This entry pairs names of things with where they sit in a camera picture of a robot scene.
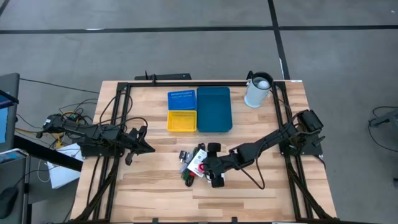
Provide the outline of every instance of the yellow basket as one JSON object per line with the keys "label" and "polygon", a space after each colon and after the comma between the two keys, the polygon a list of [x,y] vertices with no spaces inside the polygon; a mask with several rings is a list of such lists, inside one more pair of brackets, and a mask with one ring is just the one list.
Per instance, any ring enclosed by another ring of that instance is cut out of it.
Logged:
{"label": "yellow basket", "polygon": [[194,132],[197,130],[197,111],[169,111],[167,130],[171,132]]}

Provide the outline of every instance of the wooden tabletop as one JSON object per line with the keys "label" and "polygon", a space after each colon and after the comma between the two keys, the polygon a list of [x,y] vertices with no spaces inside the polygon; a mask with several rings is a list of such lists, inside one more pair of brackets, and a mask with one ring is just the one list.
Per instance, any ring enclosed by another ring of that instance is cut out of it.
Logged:
{"label": "wooden tabletop", "polygon": [[[117,84],[117,81],[103,82],[95,123],[115,96]],[[303,83],[286,81],[286,86],[293,114],[307,109]],[[226,154],[228,149],[244,142],[254,142],[278,128],[272,97],[266,98],[260,108],[253,109],[244,103],[246,87],[239,86],[230,87],[233,112],[233,128],[230,132],[170,133],[166,130],[167,93],[188,89],[196,88],[132,88],[133,106],[127,118],[142,116],[148,120],[146,141],[156,152],[134,156],[131,166],[125,165],[124,159],[121,159],[111,221],[151,222],[152,218],[159,218],[160,222],[230,222],[231,217],[237,217],[240,222],[295,220],[285,162],[278,146],[266,150],[259,158],[259,166],[266,182],[265,190],[258,189],[248,177],[237,170],[225,173],[223,188],[211,188],[205,178],[196,178],[190,188],[185,186],[179,173],[181,163],[178,155],[181,150],[192,151],[202,142],[219,142],[222,145],[219,154]],[[110,119],[112,108],[113,105],[106,110],[103,120]],[[127,123],[129,129],[139,128],[141,125],[141,121]],[[71,218],[77,217],[86,207],[95,160],[96,158],[88,158],[84,161]],[[313,156],[302,156],[302,160],[309,191],[327,213],[335,216],[323,164]],[[96,171],[91,197],[98,187],[101,164],[102,161]],[[256,166],[249,166],[246,170],[260,181]],[[304,217],[302,194],[298,189],[297,192]],[[106,193],[101,204],[100,217],[104,217],[107,198]]]}

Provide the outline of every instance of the blue basket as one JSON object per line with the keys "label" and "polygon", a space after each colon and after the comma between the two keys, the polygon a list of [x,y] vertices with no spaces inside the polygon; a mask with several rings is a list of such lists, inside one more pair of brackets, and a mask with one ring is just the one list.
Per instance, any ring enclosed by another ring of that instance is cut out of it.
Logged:
{"label": "blue basket", "polygon": [[195,110],[197,98],[195,90],[168,92],[169,110]]}
{"label": "blue basket", "polygon": [[198,87],[197,127],[203,133],[226,133],[232,128],[228,87]]}

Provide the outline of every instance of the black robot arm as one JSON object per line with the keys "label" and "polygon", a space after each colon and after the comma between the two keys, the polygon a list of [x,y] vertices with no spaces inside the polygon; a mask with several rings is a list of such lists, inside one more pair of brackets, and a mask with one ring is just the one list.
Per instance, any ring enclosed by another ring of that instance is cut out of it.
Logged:
{"label": "black robot arm", "polygon": [[43,131],[37,133],[41,138],[43,133],[68,133],[79,136],[74,139],[81,147],[81,154],[90,156],[115,156],[129,149],[126,164],[130,165],[133,154],[155,152],[145,141],[147,126],[141,126],[139,130],[133,128],[130,133],[124,133],[119,126],[111,124],[80,124],[70,120],[62,114],[52,114],[47,117]]}
{"label": "black robot arm", "polygon": [[[298,119],[298,125],[302,130],[298,130],[293,125],[293,120]],[[207,158],[203,161],[204,170],[212,180],[213,187],[223,187],[224,182],[221,174],[230,170],[240,170],[251,164],[261,155],[262,152],[276,144],[289,140],[290,147],[295,153],[300,153],[305,147],[317,147],[323,138],[318,134],[322,130],[323,124],[312,110],[305,110],[297,113],[293,119],[285,123],[282,128],[268,134],[262,139],[253,143],[244,143],[229,150],[226,156],[218,157],[217,150],[211,150]]]}

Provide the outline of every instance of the gray floor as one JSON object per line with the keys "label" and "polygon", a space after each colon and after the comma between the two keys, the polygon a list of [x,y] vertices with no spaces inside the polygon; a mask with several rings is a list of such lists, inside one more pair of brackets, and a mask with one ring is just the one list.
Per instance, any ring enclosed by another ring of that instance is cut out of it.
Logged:
{"label": "gray floor", "polygon": [[[398,24],[393,0],[274,1],[280,26]],[[0,17],[0,30],[271,24],[265,0],[11,0]],[[304,81],[310,106],[325,125],[323,149],[338,216],[396,223],[398,190],[392,178],[398,177],[398,154],[371,141],[368,119],[377,106],[398,106],[398,30],[281,35],[291,79]],[[273,31],[0,35],[0,49],[0,73],[93,91],[103,80],[132,80],[145,70],[189,72],[194,79],[242,79],[253,70],[282,78]],[[18,112],[36,126],[60,106],[96,97],[25,81],[19,94]],[[85,111],[93,115],[94,108]],[[23,122],[17,127],[30,129]],[[383,145],[398,149],[388,125],[372,132]],[[31,200],[50,198],[34,204],[33,223],[62,221],[76,182],[52,192],[34,181]]]}

